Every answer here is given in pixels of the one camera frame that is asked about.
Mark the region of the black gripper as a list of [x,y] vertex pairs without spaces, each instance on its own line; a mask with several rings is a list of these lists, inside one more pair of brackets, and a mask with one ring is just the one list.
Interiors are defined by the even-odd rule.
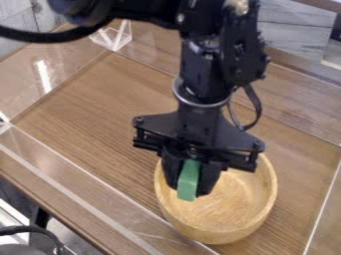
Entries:
[[163,173],[170,188],[177,182],[183,161],[197,159],[200,171],[197,196],[212,193],[224,168],[254,172],[265,143],[240,130],[225,118],[221,108],[200,109],[179,104],[166,114],[138,116],[134,146],[154,151],[162,158]]

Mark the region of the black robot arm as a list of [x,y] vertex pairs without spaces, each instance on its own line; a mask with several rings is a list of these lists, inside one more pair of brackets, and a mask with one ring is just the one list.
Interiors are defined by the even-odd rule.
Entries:
[[48,0],[75,24],[95,26],[117,18],[178,31],[179,72],[173,83],[177,110],[134,118],[134,145],[162,158],[167,185],[193,201],[212,193],[230,168],[253,172],[264,141],[248,131],[232,108],[244,90],[262,114],[252,84],[270,62],[258,31],[260,0]]

